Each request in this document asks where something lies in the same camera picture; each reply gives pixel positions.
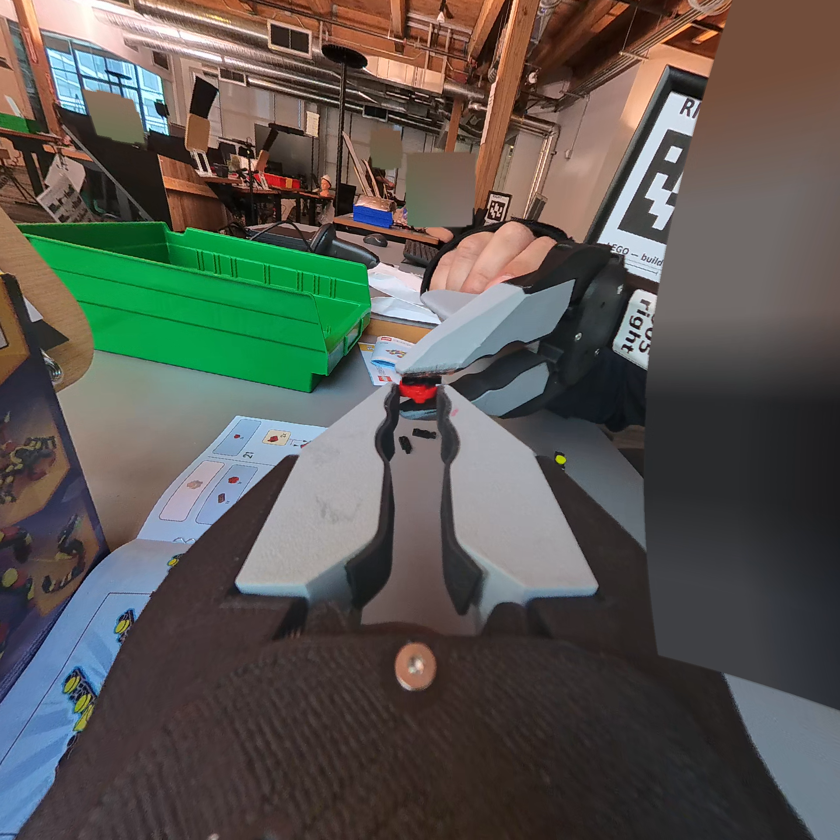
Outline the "lego set box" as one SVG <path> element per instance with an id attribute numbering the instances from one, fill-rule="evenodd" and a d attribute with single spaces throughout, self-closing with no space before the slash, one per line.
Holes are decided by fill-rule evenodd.
<path id="1" fill-rule="evenodd" d="M 1 286 L 1 698 L 109 553 L 17 279 Z"/>

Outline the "small white blue leaflet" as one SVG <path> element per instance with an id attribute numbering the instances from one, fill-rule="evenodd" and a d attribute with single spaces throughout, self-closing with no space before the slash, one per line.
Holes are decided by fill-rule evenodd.
<path id="1" fill-rule="evenodd" d="M 414 343 L 391 336 L 365 335 L 359 342 L 362 359 L 374 386 L 399 384 L 396 364 Z"/>

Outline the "white papers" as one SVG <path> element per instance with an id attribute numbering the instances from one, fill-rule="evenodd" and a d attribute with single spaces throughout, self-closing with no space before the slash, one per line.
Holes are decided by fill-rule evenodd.
<path id="1" fill-rule="evenodd" d="M 382 262 L 367 274 L 375 316 L 428 327 L 440 323 L 439 317 L 421 302 L 421 276 Z"/>

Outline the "large printed tag sign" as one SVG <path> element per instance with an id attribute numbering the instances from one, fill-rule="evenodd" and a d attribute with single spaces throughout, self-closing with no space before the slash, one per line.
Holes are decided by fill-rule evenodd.
<path id="1" fill-rule="evenodd" d="M 665 68 L 586 236 L 655 285 L 707 81 Z"/>

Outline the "black barcode scanner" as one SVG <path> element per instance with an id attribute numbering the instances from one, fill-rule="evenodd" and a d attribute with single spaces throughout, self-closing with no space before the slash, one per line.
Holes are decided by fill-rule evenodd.
<path id="1" fill-rule="evenodd" d="M 380 264 L 369 249 L 338 238 L 335 224 L 322 225 L 310 238 L 309 248 L 314 254 L 359 263 L 368 270 Z"/>

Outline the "green plastic bin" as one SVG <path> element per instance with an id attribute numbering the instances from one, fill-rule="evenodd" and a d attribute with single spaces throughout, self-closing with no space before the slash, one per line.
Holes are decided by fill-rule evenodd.
<path id="1" fill-rule="evenodd" d="M 354 262 L 164 223 L 19 229 L 99 351 L 312 392 L 371 319 Z"/>

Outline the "wooden cabinet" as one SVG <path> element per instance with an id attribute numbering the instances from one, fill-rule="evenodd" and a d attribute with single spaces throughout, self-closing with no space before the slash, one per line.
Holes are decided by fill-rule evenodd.
<path id="1" fill-rule="evenodd" d="M 182 233 L 194 228 L 218 232 L 228 225 L 225 205 L 190 165 L 162 155 L 158 161 L 172 231 Z"/>

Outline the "person's right hand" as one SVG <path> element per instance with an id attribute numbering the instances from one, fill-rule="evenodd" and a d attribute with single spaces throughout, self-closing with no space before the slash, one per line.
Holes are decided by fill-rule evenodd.
<path id="1" fill-rule="evenodd" d="M 494 232 L 485 226 L 440 257 L 429 290 L 479 294 L 537 270 L 556 245 L 552 237 L 537 236 L 530 227 L 515 220 Z"/>

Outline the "lego instruction booklet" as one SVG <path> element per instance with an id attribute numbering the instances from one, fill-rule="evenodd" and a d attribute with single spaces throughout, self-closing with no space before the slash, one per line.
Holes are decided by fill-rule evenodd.
<path id="1" fill-rule="evenodd" d="M 2 838 L 16 836 L 52 785 L 129 630 L 165 576 L 251 487 L 322 432 L 236 416 L 167 488 L 137 538 L 86 576 L 2 700 Z"/>

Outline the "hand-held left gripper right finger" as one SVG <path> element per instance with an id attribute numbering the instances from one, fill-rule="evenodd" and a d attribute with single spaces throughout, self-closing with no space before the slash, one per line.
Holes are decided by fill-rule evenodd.
<path id="1" fill-rule="evenodd" d="M 444 582 L 457 614 L 590 596 L 599 584 L 531 449 L 438 388 Z"/>

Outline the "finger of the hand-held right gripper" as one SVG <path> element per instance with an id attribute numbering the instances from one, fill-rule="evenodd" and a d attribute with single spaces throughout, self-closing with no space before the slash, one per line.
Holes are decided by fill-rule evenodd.
<path id="1" fill-rule="evenodd" d="M 511 343 L 548 336 L 570 305 L 574 280 L 535 291 L 500 283 L 466 302 L 399 361 L 401 377 L 449 375 Z"/>
<path id="2" fill-rule="evenodd" d="M 466 374 L 470 362 L 403 360 L 401 382 L 439 382 L 436 400 L 416 405 L 400 398 L 399 412 L 412 420 L 454 417 L 471 404 L 490 417 L 515 416 L 520 409 L 542 397 L 552 382 L 547 360 L 491 360 L 481 371 Z"/>

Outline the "wooden post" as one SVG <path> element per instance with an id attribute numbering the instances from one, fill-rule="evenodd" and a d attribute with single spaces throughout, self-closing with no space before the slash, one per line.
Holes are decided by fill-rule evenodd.
<path id="1" fill-rule="evenodd" d="M 517 98 L 525 56 L 539 1 L 513 1 L 505 38 L 500 50 L 500 63 L 495 87 L 487 105 L 484 132 L 476 162 L 474 209 L 484 208 L 493 188 L 502 147 L 508 132 L 513 104 Z"/>

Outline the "black floor lamp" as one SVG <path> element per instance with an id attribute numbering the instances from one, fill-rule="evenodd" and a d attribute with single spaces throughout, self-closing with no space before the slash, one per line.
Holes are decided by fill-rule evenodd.
<path id="1" fill-rule="evenodd" d="M 339 127 L 337 144 L 336 181 L 334 184 L 333 207 L 334 215 L 340 216 L 343 210 L 343 128 L 345 117 L 345 106 L 347 97 L 348 70 L 362 70 L 367 67 L 368 59 L 361 52 L 351 47 L 328 43 L 321 47 L 324 58 L 333 64 L 340 66 L 340 87 L 339 87 Z"/>

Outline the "silver air duct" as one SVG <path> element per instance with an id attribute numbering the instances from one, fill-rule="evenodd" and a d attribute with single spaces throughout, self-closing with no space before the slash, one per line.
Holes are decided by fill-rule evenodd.
<path id="1" fill-rule="evenodd" d="M 459 98 L 468 102 L 487 102 L 487 93 L 455 79 L 455 63 L 447 49 L 436 49 L 437 24 L 420 17 L 424 42 L 393 40 L 338 24 L 321 16 L 310 17 L 294 7 L 280 7 L 269 17 L 245 15 L 223 4 L 208 7 L 198 2 L 92 2 L 98 20 L 122 30 L 125 39 L 166 43 L 168 49 L 180 46 L 221 60 L 240 60 L 250 66 L 308 72 L 326 80 L 337 77 L 340 67 L 324 58 L 321 47 L 336 43 L 359 50 L 367 67 L 352 70 L 360 84 L 375 88 L 415 91 L 428 96 Z M 311 31 L 311 58 L 268 49 L 269 20 Z"/>

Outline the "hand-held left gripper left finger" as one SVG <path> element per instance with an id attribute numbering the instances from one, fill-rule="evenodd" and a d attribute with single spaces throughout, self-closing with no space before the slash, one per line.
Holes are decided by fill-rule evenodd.
<path id="1" fill-rule="evenodd" d="M 245 562 L 238 590 L 364 608 L 392 571 L 391 459 L 400 395 L 374 394 L 305 447 Z"/>

